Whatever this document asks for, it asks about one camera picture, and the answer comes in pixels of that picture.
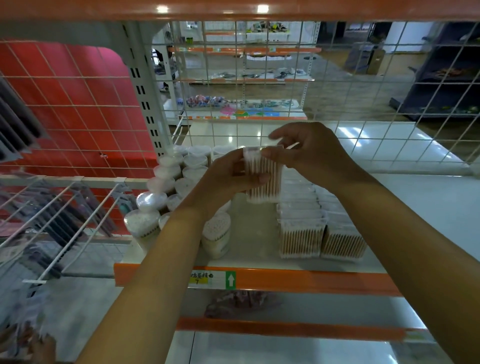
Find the yellow label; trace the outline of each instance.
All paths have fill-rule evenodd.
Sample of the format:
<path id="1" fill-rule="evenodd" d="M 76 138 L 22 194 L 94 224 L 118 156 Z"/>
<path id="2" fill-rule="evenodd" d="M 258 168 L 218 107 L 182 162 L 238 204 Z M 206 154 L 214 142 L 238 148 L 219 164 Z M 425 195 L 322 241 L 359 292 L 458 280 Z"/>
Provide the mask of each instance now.
<path id="1" fill-rule="evenodd" d="M 195 278 L 190 277 L 190 284 L 208 284 L 208 277 Z"/>

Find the forearm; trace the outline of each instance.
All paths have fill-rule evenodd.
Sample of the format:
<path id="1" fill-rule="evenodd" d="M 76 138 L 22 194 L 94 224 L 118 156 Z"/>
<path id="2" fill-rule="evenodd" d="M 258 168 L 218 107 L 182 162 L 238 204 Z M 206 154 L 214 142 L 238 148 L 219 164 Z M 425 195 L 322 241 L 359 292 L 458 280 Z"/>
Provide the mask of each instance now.
<path id="1" fill-rule="evenodd" d="M 193 208 L 179 208 L 172 214 L 77 363 L 165 361 L 204 223 Z"/>
<path id="2" fill-rule="evenodd" d="M 336 194 L 444 350 L 456 363 L 477 362 L 480 264 L 373 177 Z"/>

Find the fingernail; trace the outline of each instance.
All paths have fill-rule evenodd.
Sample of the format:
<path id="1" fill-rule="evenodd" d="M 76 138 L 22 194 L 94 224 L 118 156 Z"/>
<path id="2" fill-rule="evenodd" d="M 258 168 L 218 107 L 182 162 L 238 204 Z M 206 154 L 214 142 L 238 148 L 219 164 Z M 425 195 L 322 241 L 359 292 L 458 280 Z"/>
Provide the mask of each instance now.
<path id="1" fill-rule="evenodd" d="M 260 176 L 258 176 L 258 180 L 261 184 L 267 183 L 269 179 L 270 175 L 268 173 L 262 173 Z"/>
<path id="2" fill-rule="evenodd" d="M 262 149 L 261 153 L 262 153 L 262 156 L 264 156 L 265 158 L 270 158 L 272 156 L 272 152 L 271 152 L 270 148 Z"/>

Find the red wall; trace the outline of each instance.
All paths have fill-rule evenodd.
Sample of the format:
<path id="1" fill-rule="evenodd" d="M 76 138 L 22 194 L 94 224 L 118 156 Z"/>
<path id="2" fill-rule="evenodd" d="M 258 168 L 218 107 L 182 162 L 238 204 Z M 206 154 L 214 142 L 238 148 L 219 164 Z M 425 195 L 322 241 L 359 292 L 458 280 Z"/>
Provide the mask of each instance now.
<path id="1" fill-rule="evenodd" d="M 0 40 L 0 72 L 51 139 L 0 172 L 153 177 L 156 155 L 120 56 L 107 48 Z"/>

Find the green label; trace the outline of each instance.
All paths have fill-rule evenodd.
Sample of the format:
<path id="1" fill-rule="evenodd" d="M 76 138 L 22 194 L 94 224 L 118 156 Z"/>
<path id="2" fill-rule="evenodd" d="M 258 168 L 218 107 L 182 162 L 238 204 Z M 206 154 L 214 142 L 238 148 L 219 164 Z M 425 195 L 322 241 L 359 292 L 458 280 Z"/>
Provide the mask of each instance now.
<path id="1" fill-rule="evenodd" d="M 237 289 L 237 272 L 234 270 L 227 270 L 225 272 L 225 288 L 227 290 Z"/>

